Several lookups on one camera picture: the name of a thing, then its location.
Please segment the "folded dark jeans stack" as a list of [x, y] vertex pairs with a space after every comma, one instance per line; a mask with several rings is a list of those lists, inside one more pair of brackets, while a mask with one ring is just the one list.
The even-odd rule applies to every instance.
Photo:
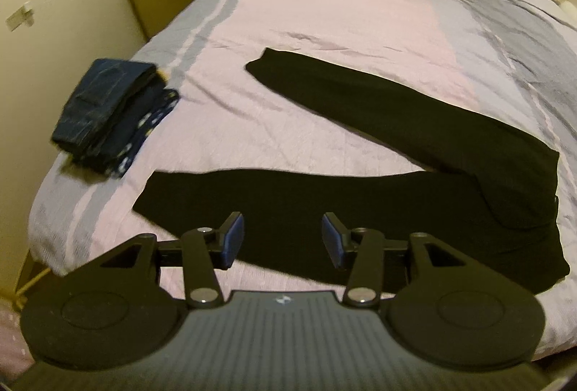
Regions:
[[51, 140], [74, 158], [96, 156], [107, 139], [128, 139], [127, 118], [138, 121], [165, 87], [154, 63], [96, 59], [67, 99]]

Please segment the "pink grey bed cover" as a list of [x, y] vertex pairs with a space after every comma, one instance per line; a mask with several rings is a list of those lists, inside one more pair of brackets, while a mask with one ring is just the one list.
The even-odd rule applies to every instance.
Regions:
[[559, 151], [559, 229], [576, 259], [576, 24], [546, 0], [196, 0], [138, 53], [180, 92], [121, 178], [61, 154], [32, 204], [33, 255], [59, 274], [151, 229], [132, 209], [155, 170], [409, 172], [403, 156], [314, 115], [246, 71], [302, 53], [505, 121]]

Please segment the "patterned navy folded garment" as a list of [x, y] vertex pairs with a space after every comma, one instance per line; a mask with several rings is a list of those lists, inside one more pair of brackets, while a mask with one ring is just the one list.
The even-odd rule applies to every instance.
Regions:
[[93, 170], [122, 177], [134, 162], [146, 139], [174, 109], [180, 99], [176, 89], [153, 85], [139, 92], [135, 101], [113, 120], [111, 129], [90, 158]]

